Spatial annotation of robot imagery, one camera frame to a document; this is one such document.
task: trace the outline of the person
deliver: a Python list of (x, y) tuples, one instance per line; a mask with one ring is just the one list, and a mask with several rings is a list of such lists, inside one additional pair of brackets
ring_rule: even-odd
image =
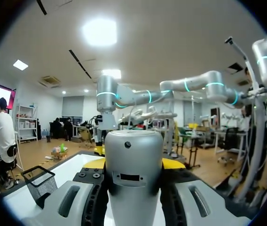
[(10, 157), (7, 153), (11, 146), (16, 145), (15, 130), (12, 118), (5, 112), (7, 102), (0, 98), (0, 178), (5, 189), (13, 187), (14, 182), (9, 178), (6, 168), (8, 163), (12, 163), (16, 156)]
[(61, 128), (61, 123), (59, 122), (59, 118), (56, 118), (51, 126), (52, 129), (52, 134), (53, 134), (53, 138), (54, 139), (58, 139), (59, 138), (59, 132), (60, 132), (60, 128)]
[[(246, 67), (244, 70), (244, 73), (247, 77), (248, 82), (251, 84), (251, 74), (248, 70), (248, 68)], [(248, 117), (249, 118), (249, 128), (247, 131), (247, 143), (244, 140), (244, 147), (246, 147), (246, 144), (248, 144), (249, 146), (249, 152), (248, 152), (248, 156), (249, 156), (249, 162), (251, 162), (251, 159), (253, 157), (254, 151), (255, 151), (255, 141), (256, 141), (256, 131), (257, 131), (257, 127), (255, 125), (255, 122), (253, 121), (252, 118), (252, 109), (253, 106), (252, 105), (246, 105), (244, 109), (242, 109), (242, 115), (243, 117)], [(256, 177), (254, 179), (253, 185), (252, 187), (256, 188), (258, 187), (258, 183), (262, 178), (262, 174), (264, 171), (264, 161), (267, 155), (267, 122), (265, 122), (265, 129), (264, 129), (264, 141), (263, 141), (263, 149), (262, 149), (262, 154), (261, 154), (261, 158), (260, 158), (260, 164), (259, 164), (259, 170), (256, 174)], [(249, 165), (247, 163), (248, 159), (247, 159), (247, 155), (244, 156), (244, 160), (243, 160), (243, 164), (241, 166), (240, 172), (242, 175), (242, 182), (245, 180), (247, 174), (248, 174), (248, 170), (249, 170)]]
[(67, 118), (67, 120), (64, 122), (63, 129), (65, 130), (66, 134), (66, 141), (71, 140), (73, 135), (73, 125), (71, 123), (71, 118)]

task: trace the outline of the wire mesh basket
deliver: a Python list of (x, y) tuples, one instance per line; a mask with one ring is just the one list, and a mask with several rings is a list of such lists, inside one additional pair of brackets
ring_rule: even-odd
[(57, 189), (55, 173), (41, 166), (35, 166), (22, 172), (21, 175), (25, 179), (34, 201), (43, 209), (45, 199)]

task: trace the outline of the box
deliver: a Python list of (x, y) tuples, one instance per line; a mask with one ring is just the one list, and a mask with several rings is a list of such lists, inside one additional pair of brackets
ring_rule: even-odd
[(35, 122), (30, 122), (30, 128), (35, 128)]
[(24, 122), (23, 121), (19, 122), (19, 128), (20, 129), (24, 128)]
[(25, 125), (24, 128), (29, 128), (30, 122), (29, 121), (25, 121)]

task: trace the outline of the shelf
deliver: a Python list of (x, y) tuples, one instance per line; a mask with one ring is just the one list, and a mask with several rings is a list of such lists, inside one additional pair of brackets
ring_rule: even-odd
[(23, 117), (17, 117), (17, 119), (24, 119), (24, 120), (37, 120), (36, 118), (23, 118)]
[(36, 129), (36, 128), (19, 128), (19, 130)]
[(23, 107), (23, 108), (29, 108), (29, 109), (35, 109), (35, 107), (22, 106), (22, 105), (20, 105), (20, 107)]
[(22, 140), (35, 140), (36, 137), (23, 137), (22, 139), (20, 139), (19, 137), (17, 138), (18, 140), (22, 141)]

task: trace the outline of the white t-shirt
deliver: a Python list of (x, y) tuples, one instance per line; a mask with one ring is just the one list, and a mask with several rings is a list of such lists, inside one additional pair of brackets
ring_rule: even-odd
[(0, 113), (0, 156), (6, 163), (12, 162), (15, 158), (9, 157), (7, 150), (16, 144), (15, 130), (12, 118), (5, 112)]

